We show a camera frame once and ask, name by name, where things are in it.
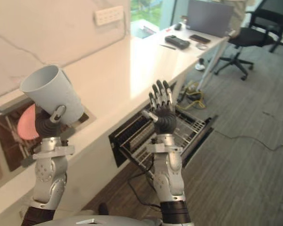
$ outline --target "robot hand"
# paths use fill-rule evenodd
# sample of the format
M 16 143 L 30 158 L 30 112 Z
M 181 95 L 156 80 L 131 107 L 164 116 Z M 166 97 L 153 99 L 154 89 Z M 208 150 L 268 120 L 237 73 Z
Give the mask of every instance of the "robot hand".
M 157 86 L 152 86 L 155 97 L 149 93 L 151 111 L 142 110 L 141 113 L 153 120 L 156 134 L 173 134 L 176 129 L 176 116 L 172 106 L 172 91 L 166 81 L 163 81 L 162 85 L 161 81 L 157 80 Z
M 66 106 L 58 106 L 52 115 L 48 114 L 39 106 L 36 106 L 35 109 L 35 127 L 40 137 L 59 137 L 61 133 L 60 120 L 66 111 Z

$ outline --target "red object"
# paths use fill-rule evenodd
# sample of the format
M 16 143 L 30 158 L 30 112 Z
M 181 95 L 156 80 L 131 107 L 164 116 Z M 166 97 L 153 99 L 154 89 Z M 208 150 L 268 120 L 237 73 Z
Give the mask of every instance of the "red object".
M 17 131 L 18 135 L 24 140 L 33 140 L 39 137 L 34 125 L 35 121 L 35 105 L 31 105 L 21 115 Z

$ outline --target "person's leg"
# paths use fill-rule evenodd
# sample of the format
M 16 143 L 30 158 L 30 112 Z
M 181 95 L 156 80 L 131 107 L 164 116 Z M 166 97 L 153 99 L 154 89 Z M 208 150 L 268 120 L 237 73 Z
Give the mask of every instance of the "person's leg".
M 241 1 L 220 0 L 220 2 L 234 7 L 234 12 L 230 20 L 230 27 L 235 30 L 235 33 L 233 34 L 232 38 L 237 37 L 240 33 L 241 24 L 244 20 L 247 1 L 245 0 L 241 0 Z

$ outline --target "glass window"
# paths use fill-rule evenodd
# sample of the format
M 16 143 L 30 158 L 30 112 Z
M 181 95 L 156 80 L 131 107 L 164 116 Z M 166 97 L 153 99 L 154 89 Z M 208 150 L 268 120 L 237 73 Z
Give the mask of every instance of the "glass window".
M 146 38 L 171 25 L 175 0 L 131 0 L 131 35 Z

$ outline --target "electrical outlet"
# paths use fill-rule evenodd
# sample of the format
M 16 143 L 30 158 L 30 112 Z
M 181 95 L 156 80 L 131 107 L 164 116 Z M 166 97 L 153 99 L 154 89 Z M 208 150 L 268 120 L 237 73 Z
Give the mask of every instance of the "electrical outlet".
M 121 20 L 124 17 L 124 7 L 116 6 L 95 12 L 95 23 L 97 26 L 109 24 Z

